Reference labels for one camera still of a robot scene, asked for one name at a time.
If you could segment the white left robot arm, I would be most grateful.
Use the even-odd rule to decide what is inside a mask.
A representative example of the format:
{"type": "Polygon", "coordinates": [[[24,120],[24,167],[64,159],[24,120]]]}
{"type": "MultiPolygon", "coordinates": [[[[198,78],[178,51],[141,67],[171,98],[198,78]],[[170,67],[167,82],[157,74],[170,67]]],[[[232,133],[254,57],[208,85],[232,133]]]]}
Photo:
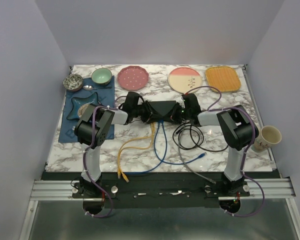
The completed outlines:
{"type": "Polygon", "coordinates": [[[140,118],[145,124],[158,121],[180,124],[183,116],[184,108],[177,101],[145,101],[133,91],[128,92],[120,107],[90,103],[74,129],[78,142],[86,145],[81,177],[87,182],[83,191],[91,198],[100,194],[101,185],[97,182],[101,177],[100,149],[112,125],[128,125],[135,118],[140,118]]]}

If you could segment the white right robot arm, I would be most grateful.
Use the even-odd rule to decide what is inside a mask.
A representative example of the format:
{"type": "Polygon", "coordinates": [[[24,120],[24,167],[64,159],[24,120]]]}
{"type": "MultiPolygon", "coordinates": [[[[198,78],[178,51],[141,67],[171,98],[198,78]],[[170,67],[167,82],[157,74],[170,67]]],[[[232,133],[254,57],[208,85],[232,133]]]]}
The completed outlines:
{"type": "Polygon", "coordinates": [[[196,127],[219,126],[228,145],[227,164],[220,183],[220,191],[231,196],[238,190],[236,181],[242,178],[245,158],[254,143],[259,130],[242,105],[223,109],[201,111],[198,99],[193,93],[182,95],[184,118],[196,127]]]}

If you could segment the black network switch box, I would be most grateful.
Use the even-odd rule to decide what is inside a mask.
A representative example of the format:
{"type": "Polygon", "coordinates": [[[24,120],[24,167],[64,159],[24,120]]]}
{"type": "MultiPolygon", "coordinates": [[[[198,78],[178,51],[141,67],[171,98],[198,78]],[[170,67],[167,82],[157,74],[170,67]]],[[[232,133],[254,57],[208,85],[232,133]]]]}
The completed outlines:
{"type": "Polygon", "coordinates": [[[162,120],[160,121],[165,122],[166,114],[173,108],[176,101],[167,100],[167,101],[160,101],[160,102],[161,102],[161,106],[158,109],[159,113],[162,115],[162,120]]]}

